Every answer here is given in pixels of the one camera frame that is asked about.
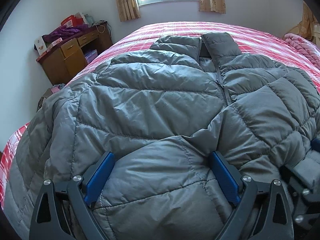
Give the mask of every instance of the silver bolt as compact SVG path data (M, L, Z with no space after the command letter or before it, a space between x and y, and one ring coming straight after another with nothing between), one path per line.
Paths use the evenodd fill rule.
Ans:
M51 180L49 180L49 179L46 179L46 180L43 182L43 184L46 185L46 186L48 186L50 183L51 183Z
M303 216L297 216L294 221L297 223L297 224L300 224L302 221L303 221Z
M310 194L310 190L308 188L305 188L304 190L302 190L302 194L303 195L309 195Z
M276 186L280 186L281 185L281 182L278 180L278 179L275 179L273 181L273 184L275 184Z
M246 182L250 182L252 180L252 178L248 175L244 175L243 176L243 180L246 181Z
M82 177L80 175L76 175L73 177L73 181L81 181Z

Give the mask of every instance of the desk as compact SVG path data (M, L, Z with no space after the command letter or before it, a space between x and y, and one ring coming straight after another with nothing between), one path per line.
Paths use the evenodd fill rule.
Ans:
M97 27L93 26L81 36L75 35L75 38L57 44L39 60L52 85L67 84L82 71L87 66L86 52L96 49L99 55L113 45L107 23Z

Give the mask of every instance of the gray puffer jacket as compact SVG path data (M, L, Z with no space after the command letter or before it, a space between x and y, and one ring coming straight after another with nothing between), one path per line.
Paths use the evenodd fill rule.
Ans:
M232 208L208 155L219 150L263 182L290 164L317 185L319 106L304 71L242 54L227 33L160 38L44 103L19 143L4 212L27 239L43 180L68 181L111 151L117 162L93 210L110 239L212 240Z

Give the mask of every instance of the bed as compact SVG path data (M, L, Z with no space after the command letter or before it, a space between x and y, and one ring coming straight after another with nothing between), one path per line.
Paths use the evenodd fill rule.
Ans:
M136 50L148 49L159 37L165 35L184 35L199 37L209 32L228 32L243 53L263 54L288 66L305 70L320 91L320 70L293 46L272 36L245 27L209 22L168 22L144 26L123 38L99 55L71 81L93 71L98 65L109 61L116 55ZM18 143L28 124L17 130L7 142L0 163L0 203L3 208L6 183Z

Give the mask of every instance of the purple cloth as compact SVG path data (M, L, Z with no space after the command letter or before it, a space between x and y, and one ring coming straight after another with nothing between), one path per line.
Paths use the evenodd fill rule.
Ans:
M52 33L43 35L42 38L45 42L52 43L59 38L62 38L62 40L66 40L76 33L85 31L86 29L88 29L87 24L78 25L75 27L66 27L65 25L63 25L56 28Z

